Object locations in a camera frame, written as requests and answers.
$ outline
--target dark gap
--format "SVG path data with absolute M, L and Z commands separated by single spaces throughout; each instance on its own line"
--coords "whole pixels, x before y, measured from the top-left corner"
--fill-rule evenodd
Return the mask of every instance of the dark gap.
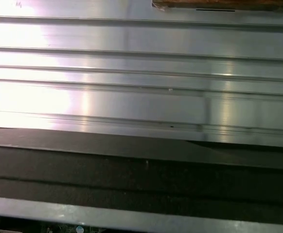
M 215 10 L 215 9 L 196 9 L 196 11 L 226 11 L 226 12 L 235 12 L 235 10 Z

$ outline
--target ribbed metal sheet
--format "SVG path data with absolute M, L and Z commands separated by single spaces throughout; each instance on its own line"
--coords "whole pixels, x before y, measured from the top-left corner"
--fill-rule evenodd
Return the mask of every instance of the ribbed metal sheet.
M 283 146 L 283 13 L 0 0 L 0 127 Z

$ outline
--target metal edge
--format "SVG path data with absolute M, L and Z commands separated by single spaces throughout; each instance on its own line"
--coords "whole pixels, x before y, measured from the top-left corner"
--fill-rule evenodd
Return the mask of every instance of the metal edge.
M 283 233 L 283 225 L 172 216 L 0 198 L 0 216 L 150 233 Z

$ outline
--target aluminum surface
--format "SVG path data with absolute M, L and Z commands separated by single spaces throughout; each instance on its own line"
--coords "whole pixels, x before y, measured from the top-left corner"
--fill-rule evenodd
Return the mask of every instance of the aluminum surface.
M 283 233 L 283 225 L 171 216 L 0 198 L 0 216 L 150 233 Z
M 0 0 L 0 127 L 283 147 L 283 14 Z

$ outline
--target wooden board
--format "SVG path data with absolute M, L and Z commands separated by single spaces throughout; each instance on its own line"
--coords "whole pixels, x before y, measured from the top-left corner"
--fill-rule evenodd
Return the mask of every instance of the wooden board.
M 153 0 L 153 4 L 158 7 L 283 11 L 283 0 Z

